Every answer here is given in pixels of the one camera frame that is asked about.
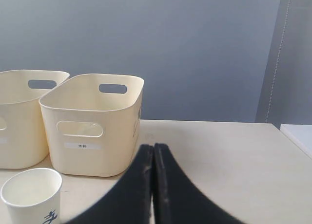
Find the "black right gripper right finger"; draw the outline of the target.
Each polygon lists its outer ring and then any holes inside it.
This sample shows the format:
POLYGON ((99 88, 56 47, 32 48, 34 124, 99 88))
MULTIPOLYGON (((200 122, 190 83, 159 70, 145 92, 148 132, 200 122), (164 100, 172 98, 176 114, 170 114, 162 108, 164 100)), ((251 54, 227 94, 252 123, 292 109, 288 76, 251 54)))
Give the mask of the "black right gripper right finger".
POLYGON ((168 145, 154 145, 156 224, 241 224, 206 197, 187 177, 168 145))

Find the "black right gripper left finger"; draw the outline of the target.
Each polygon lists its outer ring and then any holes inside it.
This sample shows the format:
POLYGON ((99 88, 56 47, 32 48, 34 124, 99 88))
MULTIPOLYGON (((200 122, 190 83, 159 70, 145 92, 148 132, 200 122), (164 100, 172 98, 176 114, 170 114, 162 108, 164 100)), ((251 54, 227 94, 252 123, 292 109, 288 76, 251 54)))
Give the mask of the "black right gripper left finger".
POLYGON ((117 183, 68 224, 148 224, 151 214, 154 147, 143 144, 117 183))

